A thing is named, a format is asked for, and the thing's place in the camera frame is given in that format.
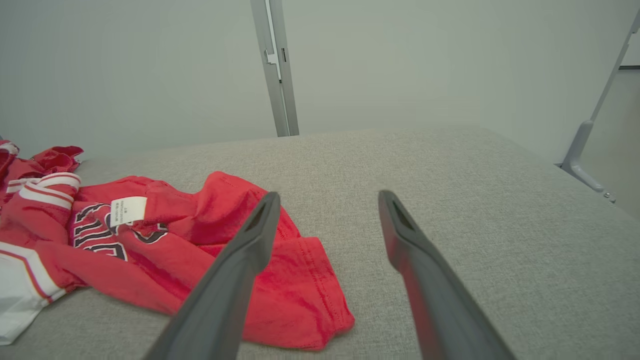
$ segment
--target red fabric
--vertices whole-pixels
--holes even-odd
[[[10,181],[39,178],[55,172],[73,172],[80,165],[76,156],[83,153],[77,146],[54,146],[31,160],[24,160],[18,158],[19,151],[9,140],[0,140],[0,199],[6,194]]]
[[[178,311],[266,194],[222,172],[195,194],[134,176],[77,191],[74,179],[61,173],[27,182],[4,207],[0,241],[35,249],[67,292],[93,286],[167,314]],[[147,197],[145,219],[111,227],[111,201],[129,196]],[[322,244],[302,237],[281,209],[271,261],[255,280],[244,339],[321,350],[353,324]]]

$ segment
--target clothing tag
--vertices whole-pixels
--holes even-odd
[[[123,197],[111,201],[111,227],[145,218],[147,198],[144,196]]]

